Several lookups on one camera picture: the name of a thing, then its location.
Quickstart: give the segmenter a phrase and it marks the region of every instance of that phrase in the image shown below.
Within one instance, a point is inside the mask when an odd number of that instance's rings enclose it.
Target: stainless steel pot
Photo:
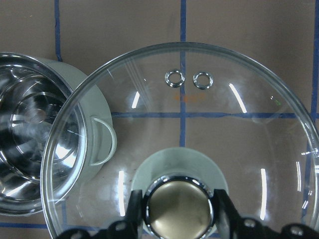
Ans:
[[[0,214],[28,215],[42,209],[39,178],[43,149],[60,108],[86,77],[65,63],[0,53]],[[98,88],[95,96],[84,101],[99,101],[108,109]],[[83,160],[87,148],[87,141],[79,135],[90,134],[88,131],[94,126],[91,116],[98,115],[98,107],[96,111],[85,104],[75,109],[65,126],[63,140],[58,142],[55,163],[59,170],[53,174],[58,179],[55,187],[59,195],[77,180],[77,170],[83,162],[77,163],[76,159]],[[114,152],[116,136],[109,109],[102,117],[108,118],[105,124],[111,132],[106,153],[110,148]]]

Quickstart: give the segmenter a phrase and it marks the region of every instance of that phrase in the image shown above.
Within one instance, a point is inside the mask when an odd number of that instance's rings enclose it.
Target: blue tape line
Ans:
[[[186,41],[186,0],[180,1],[180,41]],[[182,74],[186,75],[186,54],[180,53],[180,70]],[[180,101],[180,134],[179,134],[179,146],[185,147],[185,133],[186,133],[186,103],[184,102],[185,86],[184,84],[179,89],[179,101]]]
[[[67,219],[67,213],[66,213],[66,202],[64,200],[61,202],[61,207],[62,207],[62,226],[63,228],[65,228],[68,225],[68,219]]]
[[[319,78],[319,0],[316,0],[315,5],[315,36],[314,36],[314,62],[313,62],[313,91],[311,98],[311,111],[310,115],[314,122],[317,118],[317,103],[318,103],[318,78]],[[309,143],[307,143],[307,151],[311,151]],[[305,165],[305,182],[302,205],[308,203],[308,193],[310,190],[310,171],[311,171],[311,154],[306,157]],[[307,208],[302,208],[301,222],[306,222]]]
[[[47,229],[46,224],[29,224],[29,223],[0,223],[2,228],[33,228]]]
[[[181,72],[185,76],[185,52],[180,53],[180,66]],[[180,87],[180,133],[179,133],[179,146],[185,147],[185,138],[186,138],[186,103],[184,102],[185,96],[185,86],[184,84]]]
[[[54,0],[54,18],[55,18],[55,55],[58,61],[62,61],[60,44],[60,10],[59,0]]]
[[[221,118],[221,117],[239,117],[239,118],[259,118],[259,119],[295,119],[295,113],[186,113],[186,118]]]
[[[223,113],[223,112],[183,112],[183,118],[221,118],[221,117],[239,117],[239,118],[260,118],[260,119],[295,119],[295,113]],[[182,113],[157,113],[157,112],[136,112],[136,113],[122,113],[122,112],[113,112],[112,117],[114,118],[181,118]]]
[[[186,41],[186,0],[180,0],[180,41]]]
[[[319,78],[319,0],[315,6],[315,35],[314,35],[314,62],[313,62],[313,91],[311,100],[311,116],[313,121],[317,116],[318,104],[318,78]]]
[[[122,112],[113,112],[111,113],[112,117],[114,118],[179,118],[180,113],[157,113],[157,112],[150,112],[150,113],[122,113]]]

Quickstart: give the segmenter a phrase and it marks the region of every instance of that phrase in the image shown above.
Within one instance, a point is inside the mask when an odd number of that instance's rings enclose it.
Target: metal ring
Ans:
[[[180,81],[177,82],[177,83],[173,83],[172,81],[170,81],[169,77],[172,74],[178,74],[180,76]],[[173,70],[171,70],[169,72],[166,72],[166,74],[165,74],[165,82],[170,87],[174,87],[174,88],[180,87],[182,84],[184,84],[184,81],[185,81],[185,77],[183,76],[183,74],[178,69],[173,69]]]
[[[161,185],[165,184],[169,181],[186,181],[191,184],[197,185],[197,187],[201,188],[209,198],[213,197],[213,192],[199,179],[196,179],[194,177],[190,176],[184,176],[184,175],[175,175],[175,174],[168,174],[164,175],[157,180],[155,180],[146,190],[145,196],[150,197],[151,194],[155,191],[155,189],[159,188]]]
[[[198,77],[199,76],[206,76],[209,79],[209,83],[207,85],[200,84],[198,82]],[[194,77],[193,77],[193,81],[194,81],[194,85],[197,88],[200,88],[201,90],[209,89],[213,85],[213,82],[214,82],[212,75],[210,73],[207,73],[207,72],[204,72],[204,71],[201,71],[201,72],[198,72],[197,74],[195,74]]]

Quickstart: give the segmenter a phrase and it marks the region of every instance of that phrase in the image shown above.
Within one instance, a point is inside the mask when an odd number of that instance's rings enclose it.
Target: glass lid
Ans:
[[[82,116],[77,177],[56,193],[70,180],[55,159],[66,124],[97,88],[106,102]],[[276,231],[317,229],[318,146],[302,103],[256,61],[201,43],[146,47],[97,69],[58,113],[41,169],[47,225],[53,237],[94,235],[125,216],[140,189],[143,237],[218,237],[208,199],[224,189],[240,215]]]

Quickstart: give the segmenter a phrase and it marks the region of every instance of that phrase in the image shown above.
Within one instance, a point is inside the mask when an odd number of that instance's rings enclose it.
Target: pot handle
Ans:
[[[113,127],[109,123],[97,118],[96,116],[90,116],[90,119],[93,126],[93,147],[92,147],[93,157],[91,158],[90,165],[96,166],[109,161],[113,157],[116,150],[116,146],[117,146],[117,137]],[[112,145],[106,158],[103,158],[102,160],[98,159],[97,161],[94,161],[97,159],[101,150],[103,149],[108,150],[107,145],[103,145],[104,143],[103,141],[105,140],[105,138],[103,138],[103,129],[99,130],[99,127],[97,126],[98,123],[100,123],[103,126],[103,128],[105,127],[111,134]]]

